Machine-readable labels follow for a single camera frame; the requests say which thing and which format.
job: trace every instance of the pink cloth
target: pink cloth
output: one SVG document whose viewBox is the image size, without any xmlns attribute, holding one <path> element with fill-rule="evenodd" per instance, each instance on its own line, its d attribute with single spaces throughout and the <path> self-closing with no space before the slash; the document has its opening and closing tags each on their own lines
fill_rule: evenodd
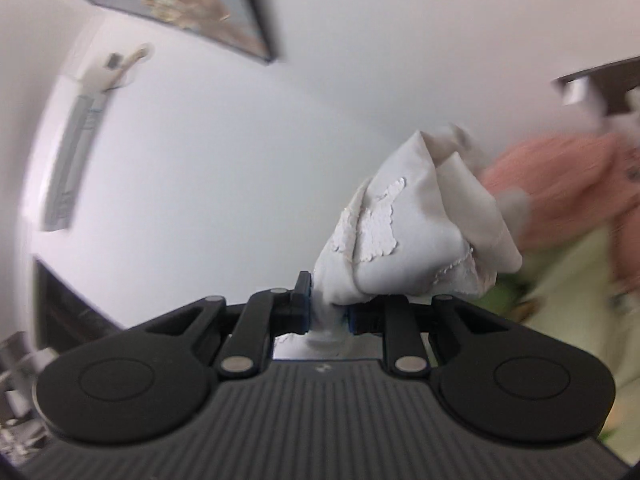
<svg viewBox="0 0 640 480">
<path fill-rule="evenodd" d="M 516 241 L 527 251 L 568 242 L 608 222 L 617 276 L 640 286 L 639 150 L 617 134 L 555 136 L 516 145 L 481 177 L 493 195 L 520 188 L 530 198 L 530 218 Z"/>
</svg>

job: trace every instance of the crumpled white fabric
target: crumpled white fabric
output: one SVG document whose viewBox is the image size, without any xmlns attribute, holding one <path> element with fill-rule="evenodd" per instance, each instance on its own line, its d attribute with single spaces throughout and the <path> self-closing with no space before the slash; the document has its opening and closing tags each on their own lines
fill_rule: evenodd
<svg viewBox="0 0 640 480">
<path fill-rule="evenodd" d="M 453 134 L 460 138 L 459 129 Z M 497 272 L 520 268 L 522 258 L 496 199 L 463 160 L 464 144 L 415 132 L 361 184 L 316 261 L 312 331 L 295 338 L 298 346 L 349 339 L 345 305 L 378 294 L 479 297 Z M 274 357 L 295 353 L 279 344 Z"/>
</svg>

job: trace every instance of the silver screw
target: silver screw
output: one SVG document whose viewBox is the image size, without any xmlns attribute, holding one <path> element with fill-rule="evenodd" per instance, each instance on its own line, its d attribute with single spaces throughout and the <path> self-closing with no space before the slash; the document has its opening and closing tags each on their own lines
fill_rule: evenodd
<svg viewBox="0 0 640 480">
<path fill-rule="evenodd" d="M 396 360 L 396 368 L 401 372 L 421 372 L 427 367 L 427 361 L 415 355 L 405 355 Z"/>
<path fill-rule="evenodd" d="M 227 357 L 223 359 L 222 369 L 225 372 L 233 373 L 233 374 L 241 374 L 242 372 L 246 372 L 250 370 L 254 365 L 254 362 L 251 361 L 248 357 L 243 355 L 233 355 L 231 357 Z"/>
</svg>

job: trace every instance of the ribbed gray surface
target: ribbed gray surface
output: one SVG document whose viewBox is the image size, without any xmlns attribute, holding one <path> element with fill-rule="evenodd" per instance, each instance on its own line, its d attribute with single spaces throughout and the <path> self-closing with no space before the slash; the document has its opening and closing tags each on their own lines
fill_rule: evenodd
<svg viewBox="0 0 640 480">
<path fill-rule="evenodd" d="M 274 362 L 223 384 L 189 424 L 120 448 L 52 443 L 23 471 L 32 480 L 562 479 L 626 471 L 596 441 L 526 450 L 453 422 L 423 383 L 376 361 Z"/>
</svg>

